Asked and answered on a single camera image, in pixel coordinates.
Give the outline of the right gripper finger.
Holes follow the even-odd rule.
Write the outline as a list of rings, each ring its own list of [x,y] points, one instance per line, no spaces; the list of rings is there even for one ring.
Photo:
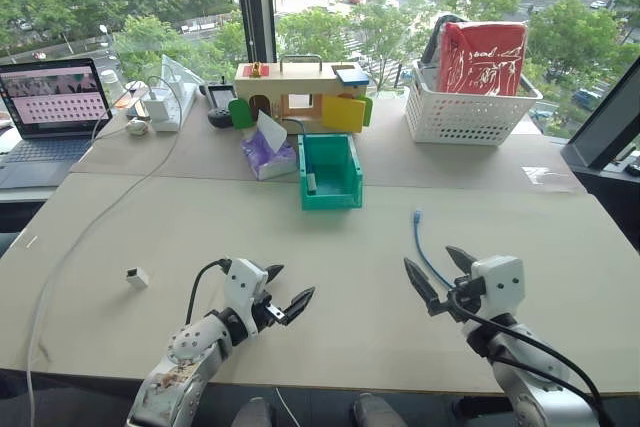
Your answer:
[[[469,278],[472,277],[472,266],[477,258],[460,247],[447,245],[445,247],[454,264]]]
[[[423,270],[407,257],[403,258],[404,268],[414,290],[424,301],[427,312],[430,316],[441,313],[441,303],[439,296]]]

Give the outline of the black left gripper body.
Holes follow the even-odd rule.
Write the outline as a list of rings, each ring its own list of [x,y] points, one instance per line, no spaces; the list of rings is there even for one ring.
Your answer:
[[[282,324],[285,320],[284,312],[272,303],[269,292],[262,292],[256,297],[251,312],[258,332],[274,323]]]

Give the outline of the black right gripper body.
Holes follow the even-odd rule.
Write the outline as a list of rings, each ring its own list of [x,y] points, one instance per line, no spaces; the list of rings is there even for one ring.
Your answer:
[[[481,296],[486,293],[485,282],[470,276],[458,277],[454,282],[442,281],[446,299],[441,302],[440,313],[448,313],[455,322],[466,322],[481,307]]]

